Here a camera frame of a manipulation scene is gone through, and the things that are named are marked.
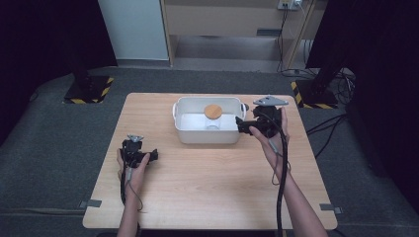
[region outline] white plastic tub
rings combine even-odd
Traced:
[[[206,127],[208,105],[219,105],[219,128]],[[235,97],[182,97],[173,105],[173,119],[182,143],[236,143],[240,137],[235,117],[246,117],[245,105]]]

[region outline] wooden table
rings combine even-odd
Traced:
[[[118,228],[124,206],[117,176],[117,149],[127,134],[143,135],[142,151],[158,149],[141,190],[139,214],[144,229],[277,229],[278,187],[271,184],[272,168],[259,142],[240,133],[235,144],[183,144],[175,128],[172,107],[184,96],[238,98],[254,109],[253,101],[266,95],[129,94],[122,110],[88,207],[86,228]],[[326,229],[337,227],[335,214],[321,210],[330,203],[293,97],[287,100],[289,160],[293,177]],[[253,120],[249,111],[246,120]],[[292,229],[283,201],[283,228]]]

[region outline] white cabinet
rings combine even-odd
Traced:
[[[99,0],[117,59],[169,60],[158,0]]]

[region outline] yellow black tape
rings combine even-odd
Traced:
[[[102,103],[105,100],[105,97],[108,94],[109,89],[111,88],[111,85],[112,85],[113,82],[114,82],[114,78],[110,77],[108,79],[106,87],[102,91],[101,97],[99,97],[99,98],[92,99],[92,100],[71,98],[71,99],[64,99],[63,103],[65,103],[65,104],[96,104],[96,103]]]
[[[291,82],[291,86],[293,88],[293,93],[295,95],[296,104],[300,108],[307,108],[307,109],[337,109],[338,106],[334,104],[307,104],[303,101],[301,94],[299,93],[298,86],[296,82]]]

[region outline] human hand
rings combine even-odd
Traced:
[[[290,135],[288,134],[288,118],[286,109],[284,107],[281,108],[281,128],[284,132],[284,135],[286,136],[287,143],[290,140]],[[269,139],[262,134],[258,128],[254,126],[249,127],[250,131],[252,132],[253,136],[259,140],[259,142],[262,145],[262,149],[265,153],[265,157],[268,160],[269,164],[271,165],[272,169],[277,170],[275,173],[277,174],[277,177],[281,176],[282,173],[282,158],[281,156],[278,157],[277,154],[274,152],[273,148],[270,145]],[[277,147],[278,151],[282,155],[283,153],[283,143],[281,141],[281,135],[277,133],[275,136],[271,138],[271,142]]]
[[[142,158],[141,163],[137,164],[136,168],[126,168],[126,199],[137,198],[137,195],[142,188],[145,167],[147,166],[149,159],[150,154],[147,153]],[[121,172],[124,170],[124,161],[121,157],[120,149],[117,151],[117,160],[120,164],[119,175],[121,178]]]

